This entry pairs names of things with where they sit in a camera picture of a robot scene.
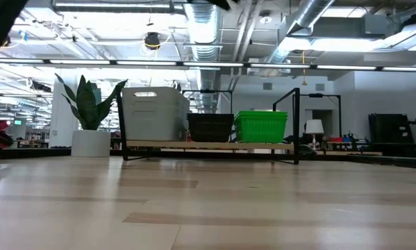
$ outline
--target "white lamp shade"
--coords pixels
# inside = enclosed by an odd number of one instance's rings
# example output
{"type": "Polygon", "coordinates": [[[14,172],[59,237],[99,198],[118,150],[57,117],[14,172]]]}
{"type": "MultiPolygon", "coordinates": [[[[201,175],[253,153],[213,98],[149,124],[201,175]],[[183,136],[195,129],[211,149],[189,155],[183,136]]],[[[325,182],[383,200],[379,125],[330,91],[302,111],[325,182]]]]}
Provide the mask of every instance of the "white lamp shade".
{"type": "Polygon", "coordinates": [[[322,121],[320,119],[311,119],[306,122],[306,131],[307,134],[322,134],[324,133],[324,127],[322,126],[322,121]]]}

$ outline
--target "potted plant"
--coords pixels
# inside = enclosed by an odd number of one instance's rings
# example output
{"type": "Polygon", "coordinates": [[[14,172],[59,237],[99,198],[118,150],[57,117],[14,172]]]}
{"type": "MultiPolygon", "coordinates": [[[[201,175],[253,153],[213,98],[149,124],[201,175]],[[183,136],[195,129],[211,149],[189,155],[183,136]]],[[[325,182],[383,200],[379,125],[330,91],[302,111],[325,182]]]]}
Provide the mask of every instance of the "potted plant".
{"type": "Polygon", "coordinates": [[[66,101],[74,116],[78,119],[83,130],[74,131],[72,138],[72,156],[78,157],[108,157],[110,155],[110,133],[98,131],[98,127],[110,112],[112,101],[116,95],[117,88],[123,88],[127,81],[122,81],[115,86],[110,96],[100,102],[95,98],[95,84],[86,82],[81,76],[76,94],[67,86],[59,75],[58,80],[64,85],[67,96],[66,101]]]}

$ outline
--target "white planter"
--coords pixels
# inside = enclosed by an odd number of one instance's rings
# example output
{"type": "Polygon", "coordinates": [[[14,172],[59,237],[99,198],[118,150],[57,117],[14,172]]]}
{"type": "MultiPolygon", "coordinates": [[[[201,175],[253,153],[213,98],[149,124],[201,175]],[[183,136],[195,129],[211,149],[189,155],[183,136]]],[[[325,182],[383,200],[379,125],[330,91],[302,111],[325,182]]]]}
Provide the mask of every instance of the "white planter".
{"type": "Polygon", "coordinates": [[[105,131],[74,131],[72,156],[109,157],[110,133],[105,131]]]}

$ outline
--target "air vent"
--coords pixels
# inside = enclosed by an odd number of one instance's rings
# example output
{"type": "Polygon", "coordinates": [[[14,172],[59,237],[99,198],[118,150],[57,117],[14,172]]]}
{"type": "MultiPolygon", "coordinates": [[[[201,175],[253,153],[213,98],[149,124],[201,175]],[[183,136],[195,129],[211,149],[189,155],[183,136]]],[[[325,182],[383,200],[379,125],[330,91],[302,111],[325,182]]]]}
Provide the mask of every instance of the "air vent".
{"type": "Polygon", "coordinates": [[[263,83],[263,90],[272,90],[272,83],[263,83]]]}
{"type": "Polygon", "coordinates": [[[316,84],[316,91],[325,91],[325,83],[316,84]]]}

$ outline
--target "doorway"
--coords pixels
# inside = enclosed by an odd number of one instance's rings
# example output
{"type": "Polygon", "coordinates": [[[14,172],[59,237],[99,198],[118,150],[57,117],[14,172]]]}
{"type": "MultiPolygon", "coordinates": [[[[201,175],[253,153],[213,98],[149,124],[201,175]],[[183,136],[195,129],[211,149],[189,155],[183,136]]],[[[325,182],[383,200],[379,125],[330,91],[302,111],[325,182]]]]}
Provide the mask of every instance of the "doorway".
{"type": "Polygon", "coordinates": [[[333,134],[333,111],[312,110],[313,119],[320,119],[324,127],[325,135],[333,134]]]}

